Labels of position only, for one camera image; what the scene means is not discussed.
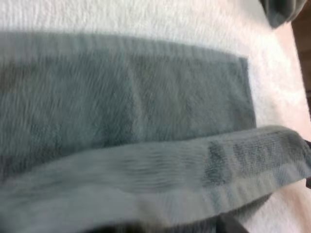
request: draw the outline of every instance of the terry cloth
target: terry cloth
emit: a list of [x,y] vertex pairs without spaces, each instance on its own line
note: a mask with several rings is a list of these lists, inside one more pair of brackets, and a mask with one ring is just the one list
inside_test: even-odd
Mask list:
[[107,35],[0,38],[5,233],[174,227],[310,176],[297,133],[255,129],[245,58]]

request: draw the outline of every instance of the gray fabric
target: gray fabric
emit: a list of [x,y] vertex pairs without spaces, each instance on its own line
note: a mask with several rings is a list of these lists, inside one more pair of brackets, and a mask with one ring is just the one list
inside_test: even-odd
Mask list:
[[157,227],[239,208],[310,174],[286,128],[78,153],[1,187],[3,232],[69,233],[118,222]]
[[0,83],[0,232],[174,227],[310,176],[298,134],[250,130],[247,61],[228,53],[0,33]]
[[300,13],[307,0],[260,0],[269,23],[277,28],[290,22]]
[[255,127],[247,61],[100,35],[0,34],[0,181],[91,148]]

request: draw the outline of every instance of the dark gray cloth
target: dark gray cloth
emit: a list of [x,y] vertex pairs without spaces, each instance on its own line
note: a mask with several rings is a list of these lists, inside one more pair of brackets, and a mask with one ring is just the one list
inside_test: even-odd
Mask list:
[[247,61],[168,42],[0,34],[0,181],[71,153],[254,128]]
[[232,54],[1,33],[0,83],[0,232],[175,227],[311,175],[297,133],[255,129],[247,61]]
[[277,28],[296,18],[307,0],[260,0],[270,25]]

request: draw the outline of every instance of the dark object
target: dark object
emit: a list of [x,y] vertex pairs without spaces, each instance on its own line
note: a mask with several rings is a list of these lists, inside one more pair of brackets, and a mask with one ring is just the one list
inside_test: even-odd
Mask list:
[[311,177],[307,178],[306,187],[311,189]]
[[260,0],[270,25],[277,28],[292,21],[302,10],[307,0]]
[[216,233],[249,233],[234,217],[223,214],[217,218]]
[[[311,142],[308,142],[306,140],[306,143],[308,144],[308,146],[311,148]],[[306,178],[306,187],[311,189],[311,177]]]

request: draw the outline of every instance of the white fabric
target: white fabric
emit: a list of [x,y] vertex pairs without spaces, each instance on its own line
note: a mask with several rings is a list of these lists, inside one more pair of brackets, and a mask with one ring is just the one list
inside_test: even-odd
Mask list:
[[[258,126],[287,126],[311,140],[291,26],[273,31],[259,0],[1,0],[0,31],[122,33],[246,56]],[[310,219],[311,191],[300,181],[273,194],[246,227],[307,233]]]

